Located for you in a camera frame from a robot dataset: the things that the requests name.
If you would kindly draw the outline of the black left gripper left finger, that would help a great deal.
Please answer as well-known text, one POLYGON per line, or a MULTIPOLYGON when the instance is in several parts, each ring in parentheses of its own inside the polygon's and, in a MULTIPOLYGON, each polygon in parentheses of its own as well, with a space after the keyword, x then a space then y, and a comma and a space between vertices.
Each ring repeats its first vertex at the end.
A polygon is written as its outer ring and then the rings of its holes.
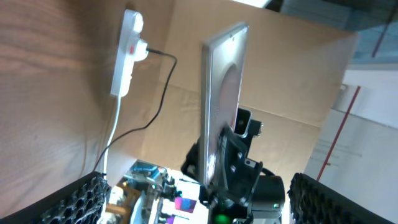
POLYGON ((97 223, 110 186, 99 172, 91 172, 32 205, 1 219, 7 223, 97 223))

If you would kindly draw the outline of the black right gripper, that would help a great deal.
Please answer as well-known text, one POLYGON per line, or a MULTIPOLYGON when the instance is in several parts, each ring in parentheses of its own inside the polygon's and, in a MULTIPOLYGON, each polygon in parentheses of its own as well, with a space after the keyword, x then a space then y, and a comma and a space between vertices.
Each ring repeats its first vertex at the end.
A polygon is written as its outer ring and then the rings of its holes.
POLYGON ((183 174, 200 183, 199 201, 208 209, 208 223, 252 223, 252 196, 263 163, 248 158, 251 141, 261 133, 262 123, 251 120, 248 134, 239 137, 225 127, 218 139, 216 170, 210 183, 198 180, 198 141, 189 150, 181 166, 183 174))

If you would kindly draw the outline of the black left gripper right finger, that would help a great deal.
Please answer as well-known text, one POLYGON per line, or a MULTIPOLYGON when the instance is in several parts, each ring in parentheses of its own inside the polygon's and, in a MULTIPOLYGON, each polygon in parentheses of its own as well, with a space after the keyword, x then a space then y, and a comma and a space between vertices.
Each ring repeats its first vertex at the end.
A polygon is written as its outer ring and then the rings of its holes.
POLYGON ((296 173, 287 192, 295 223, 392 224, 303 173, 296 173))

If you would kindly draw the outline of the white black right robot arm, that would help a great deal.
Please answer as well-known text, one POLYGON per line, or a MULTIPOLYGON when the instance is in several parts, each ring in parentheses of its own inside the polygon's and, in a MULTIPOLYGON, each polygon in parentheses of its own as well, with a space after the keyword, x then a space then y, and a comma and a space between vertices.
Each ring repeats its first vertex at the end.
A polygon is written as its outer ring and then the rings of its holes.
POLYGON ((181 171, 200 183, 198 200, 208 209, 208 223, 252 223, 256 219, 280 223, 285 203, 282 178, 248 157, 262 123, 251 119, 238 126, 246 129, 245 137, 228 125, 213 134, 209 122, 204 122, 181 171))

